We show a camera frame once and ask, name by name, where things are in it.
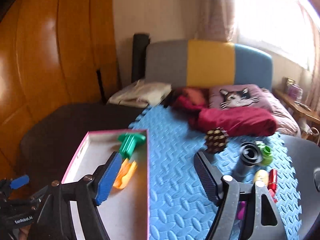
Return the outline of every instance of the green plastic toy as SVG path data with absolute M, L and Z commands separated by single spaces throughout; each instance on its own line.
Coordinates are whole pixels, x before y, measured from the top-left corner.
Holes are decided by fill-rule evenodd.
M 273 155 L 271 148 L 268 145 L 265 145 L 261 141 L 256 141 L 256 145 L 259 147 L 262 155 L 262 161 L 259 163 L 260 166 L 268 166 L 273 161 Z
M 124 133 L 118 137 L 118 140 L 122 142 L 119 153 L 123 159 L 130 160 L 135 147 L 144 144 L 146 137 L 141 133 Z

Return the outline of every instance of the black tape roll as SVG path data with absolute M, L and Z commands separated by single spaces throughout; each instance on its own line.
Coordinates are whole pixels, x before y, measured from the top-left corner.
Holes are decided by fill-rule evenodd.
M 235 167 L 235 172 L 244 176 L 250 168 L 262 161 L 261 151 L 254 143 L 245 142 L 240 145 L 240 157 Z

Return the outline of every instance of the wooden shelf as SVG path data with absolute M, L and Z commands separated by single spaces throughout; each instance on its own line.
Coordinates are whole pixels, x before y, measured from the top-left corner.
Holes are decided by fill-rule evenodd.
M 296 104 L 291 97 L 289 97 L 284 92 L 281 92 L 278 89 L 272 90 L 272 93 L 278 98 L 280 101 L 283 101 L 290 109 L 293 110 L 294 119 L 298 120 L 300 117 L 306 118 L 309 121 L 320 124 L 320 117 L 316 114 L 316 112 L 309 112 L 303 107 Z

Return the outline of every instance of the orange plastic toy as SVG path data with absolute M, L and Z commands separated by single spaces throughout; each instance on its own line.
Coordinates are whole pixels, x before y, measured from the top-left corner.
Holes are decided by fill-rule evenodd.
M 117 189 L 124 189 L 128 185 L 128 182 L 133 176 L 136 169 L 137 163 L 135 161 L 129 163 L 129 159 L 126 158 L 121 165 L 120 171 L 113 186 Z

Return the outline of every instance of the foam puzzle mat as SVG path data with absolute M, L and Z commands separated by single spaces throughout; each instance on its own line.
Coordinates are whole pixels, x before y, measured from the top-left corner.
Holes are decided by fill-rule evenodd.
M 210 202 L 193 166 L 194 154 L 204 149 L 204 133 L 191 130 L 187 117 L 170 107 L 156 106 L 145 109 L 129 128 L 148 129 L 150 154 L 150 240 L 205 239 L 213 222 L 217 207 Z M 239 158 L 242 142 L 263 141 L 272 148 L 274 160 L 267 171 L 278 170 L 276 204 L 288 240 L 299 239 L 301 225 L 298 205 L 298 181 L 287 156 L 287 148 L 276 133 L 269 137 L 231 137 L 224 151 L 209 161 L 224 174 L 231 175 Z M 242 182 L 251 183 L 254 167 Z M 230 239 L 238 239 L 241 221 L 235 220 Z

